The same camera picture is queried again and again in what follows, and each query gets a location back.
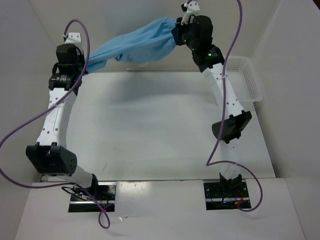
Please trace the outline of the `light blue shorts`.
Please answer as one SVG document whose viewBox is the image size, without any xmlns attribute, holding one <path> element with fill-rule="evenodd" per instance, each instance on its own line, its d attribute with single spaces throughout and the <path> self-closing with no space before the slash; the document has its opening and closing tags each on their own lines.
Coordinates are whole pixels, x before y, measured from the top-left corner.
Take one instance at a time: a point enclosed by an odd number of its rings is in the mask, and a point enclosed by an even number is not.
<svg viewBox="0 0 320 240">
<path fill-rule="evenodd" d="M 114 37 L 90 53 L 88 73 L 104 68 L 108 60 L 144 64 L 160 61 L 176 47 L 172 34 L 176 21 L 161 17 L 126 34 Z"/>
</svg>

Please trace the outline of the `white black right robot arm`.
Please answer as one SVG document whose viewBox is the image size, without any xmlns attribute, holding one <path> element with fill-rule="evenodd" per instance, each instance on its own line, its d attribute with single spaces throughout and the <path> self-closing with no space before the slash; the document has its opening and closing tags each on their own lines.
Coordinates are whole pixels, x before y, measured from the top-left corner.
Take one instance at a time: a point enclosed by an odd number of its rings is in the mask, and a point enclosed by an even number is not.
<svg viewBox="0 0 320 240">
<path fill-rule="evenodd" d="M 214 165 L 212 159 L 217 149 L 225 154 L 233 152 L 252 114 L 244 110 L 231 86 L 226 73 L 227 60 L 220 48 L 213 44 L 211 19 L 194 14 L 187 18 L 179 17 L 171 33 L 176 45 L 185 45 L 191 50 L 193 62 L 207 79 L 221 110 L 220 121 L 211 126 L 216 143 L 206 163 L 209 167 Z"/>
</svg>

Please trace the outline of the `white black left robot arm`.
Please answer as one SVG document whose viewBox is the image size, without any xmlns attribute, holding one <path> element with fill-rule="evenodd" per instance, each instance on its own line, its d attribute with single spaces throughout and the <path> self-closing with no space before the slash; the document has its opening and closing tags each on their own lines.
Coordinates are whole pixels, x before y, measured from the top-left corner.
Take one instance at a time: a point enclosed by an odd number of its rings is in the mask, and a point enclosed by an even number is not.
<svg viewBox="0 0 320 240">
<path fill-rule="evenodd" d="M 97 177 L 78 165 L 75 153 L 67 149 L 67 129 L 73 105 L 82 83 L 84 51 L 77 43 L 64 43 L 56 48 L 57 63 L 48 81 L 49 104 L 44 124 L 34 145 L 26 148 L 26 156 L 43 175 L 59 177 L 82 187 L 89 200 L 100 194 Z"/>
</svg>

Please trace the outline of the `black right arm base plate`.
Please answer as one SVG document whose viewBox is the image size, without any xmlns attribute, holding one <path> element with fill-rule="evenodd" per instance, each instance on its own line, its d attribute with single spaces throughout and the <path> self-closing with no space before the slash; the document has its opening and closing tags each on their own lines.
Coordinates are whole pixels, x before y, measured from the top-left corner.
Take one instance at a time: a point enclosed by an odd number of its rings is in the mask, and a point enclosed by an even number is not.
<svg viewBox="0 0 320 240">
<path fill-rule="evenodd" d="M 245 180 L 231 193 L 223 193 L 219 180 L 204 181 L 203 189 L 207 211 L 233 210 L 238 208 L 238 204 L 241 209 L 252 208 Z"/>
</svg>

